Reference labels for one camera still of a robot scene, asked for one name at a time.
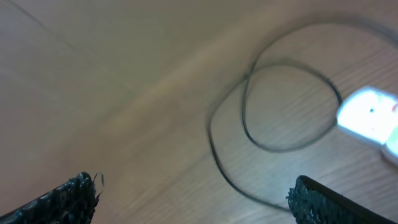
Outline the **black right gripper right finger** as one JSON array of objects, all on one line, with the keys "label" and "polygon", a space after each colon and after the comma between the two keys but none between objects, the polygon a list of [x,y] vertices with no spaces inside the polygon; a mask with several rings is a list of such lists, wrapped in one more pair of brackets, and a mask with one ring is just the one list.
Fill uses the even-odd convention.
[{"label": "black right gripper right finger", "polygon": [[299,224],[396,224],[305,175],[297,177],[287,200]]}]

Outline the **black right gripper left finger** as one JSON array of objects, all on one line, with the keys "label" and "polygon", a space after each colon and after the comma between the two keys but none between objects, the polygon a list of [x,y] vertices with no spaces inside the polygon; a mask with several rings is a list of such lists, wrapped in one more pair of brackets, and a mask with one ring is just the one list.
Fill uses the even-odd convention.
[{"label": "black right gripper left finger", "polygon": [[29,203],[1,215],[1,224],[90,224],[100,200],[95,177],[76,177]]}]

